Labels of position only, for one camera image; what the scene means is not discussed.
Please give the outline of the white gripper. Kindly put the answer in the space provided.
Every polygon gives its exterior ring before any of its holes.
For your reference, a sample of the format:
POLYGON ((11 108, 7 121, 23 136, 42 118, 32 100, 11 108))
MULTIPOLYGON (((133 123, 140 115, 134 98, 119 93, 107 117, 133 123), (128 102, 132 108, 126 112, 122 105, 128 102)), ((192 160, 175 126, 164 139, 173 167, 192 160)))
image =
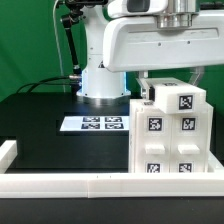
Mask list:
POLYGON ((146 70, 194 67, 189 83, 197 86, 204 66, 224 64, 224 10, 202 11, 186 28, 160 29, 156 18, 123 17, 108 23, 103 64, 112 72, 139 71, 141 97, 155 99, 146 70))

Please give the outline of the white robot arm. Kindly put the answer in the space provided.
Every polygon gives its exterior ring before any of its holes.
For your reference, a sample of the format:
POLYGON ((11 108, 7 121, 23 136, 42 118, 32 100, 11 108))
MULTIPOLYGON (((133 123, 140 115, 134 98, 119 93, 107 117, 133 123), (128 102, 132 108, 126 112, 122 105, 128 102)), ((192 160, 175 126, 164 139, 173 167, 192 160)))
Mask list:
POLYGON ((127 72, 224 64, 224 2, 88 2, 83 20, 87 66, 78 96, 94 104, 127 99, 127 72))

